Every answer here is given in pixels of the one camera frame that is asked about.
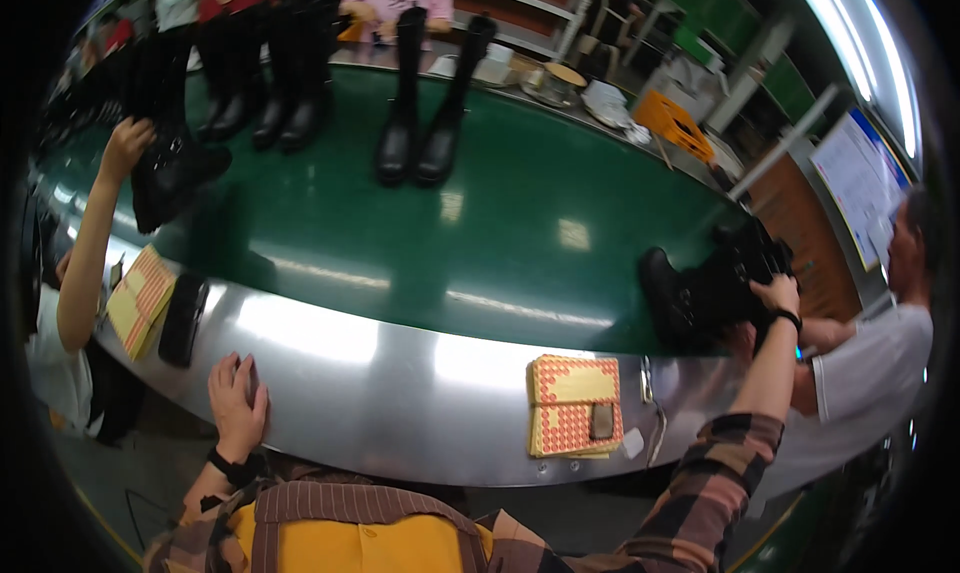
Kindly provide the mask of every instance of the plaid sleeve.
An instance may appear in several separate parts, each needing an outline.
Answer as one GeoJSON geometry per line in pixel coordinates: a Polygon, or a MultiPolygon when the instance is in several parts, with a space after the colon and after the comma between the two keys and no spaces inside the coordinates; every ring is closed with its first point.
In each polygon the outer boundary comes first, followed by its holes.
{"type": "Polygon", "coordinates": [[[717,571],[724,537],[773,461],[783,428],[759,414],[727,414],[707,423],[618,555],[649,560],[648,570],[717,571]]]}

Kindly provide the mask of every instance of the stainless steel table edge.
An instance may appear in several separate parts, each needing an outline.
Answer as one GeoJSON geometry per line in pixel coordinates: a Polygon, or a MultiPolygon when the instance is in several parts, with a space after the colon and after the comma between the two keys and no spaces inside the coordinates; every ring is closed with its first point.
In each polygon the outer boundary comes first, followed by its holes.
{"type": "MultiPolygon", "coordinates": [[[[61,225],[76,237],[79,213],[61,225]]],[[[111,237],[103,278],[140,248],[111,237]]],[[[180,273],[178,263],[167,265],[180,273]]],[[[580,482],[647,466],[658,424],[643,404],[644,357],[476,339],[349,315],[211,279],[189,369],[163,363],[155,340],[131,361],[114,327],[95,339],[148,386],[212,422],[210,367],[253,354],[255,379],[270,389],[264,443],[284,453],[366,475],[466,486],[580,482]],[[645,447],[628,459],[534,459],[527,454],[527,363],[542,354],[616,357],[624,430],[645,447]]],[[[654,397],[668,426],[653,464],[677,460],[702,425],[726,410],[742,368],[725,358],[649,359],[654,397]]]]}

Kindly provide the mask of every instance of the black bracelet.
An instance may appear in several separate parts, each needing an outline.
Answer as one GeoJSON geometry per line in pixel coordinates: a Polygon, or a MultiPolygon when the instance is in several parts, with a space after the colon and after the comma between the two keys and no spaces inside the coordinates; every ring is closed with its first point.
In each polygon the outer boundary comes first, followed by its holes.
{"type": "Polygon", "coordinates": [[[206,453],[207,460],[213,466],[217,467],[221,473],[226,475],[226,480],[234,487],[245,487],[251,481],[257,478],[266,465],[266,459],[259,454],[251,454],[246,457],[246,462],[237,464],[236,462],[227,462],[227,459],[220,456],[217,447],[213,446],[206,453]]]}
{"type": "Polygon", "coordinates": [[[797,328],[797,335],[799,335],[800,331],[804,329],[804,322],[801,321],[797,315],[794,315],[790,311],[786,311],[782,308],[777,308],[774,311],[770,311],[770,322],[773,323],[781,316],[793,323],[793,326],[797,328]]]}

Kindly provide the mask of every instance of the yellow shirt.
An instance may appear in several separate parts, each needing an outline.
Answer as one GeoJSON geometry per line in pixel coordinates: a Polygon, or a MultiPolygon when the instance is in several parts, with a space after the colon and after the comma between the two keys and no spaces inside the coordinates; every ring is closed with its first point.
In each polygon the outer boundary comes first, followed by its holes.
{"type": "MultiPolygon", "coordinates": [[[[254,543],[254,506],[238,509],[229,524],[246,555],[254,543]]],[[[476,526],[489,559],[494,535],[476,526]]],[[[313,519],[280,527],[279,573],[449,573],[462,571],[457,528],[449,520],[413,514],[392,525],[354,525],[313,519]]]]}

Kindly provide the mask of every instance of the orange plastic crate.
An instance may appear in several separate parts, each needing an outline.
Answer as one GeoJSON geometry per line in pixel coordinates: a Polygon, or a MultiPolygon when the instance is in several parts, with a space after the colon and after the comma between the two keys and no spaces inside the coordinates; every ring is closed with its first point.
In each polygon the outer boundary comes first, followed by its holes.
{"type": "Polygon", "coordinates": [[[662,136],[671,144],[682,147],[705,163],[714,158],[714,149],[700,132],[697,123],[690,118],[690,114],[666,99],[663,94],[653,90],[647,92],[640,107],[633,111],[633,116],[633,120],[638,124],[662,136]]]}

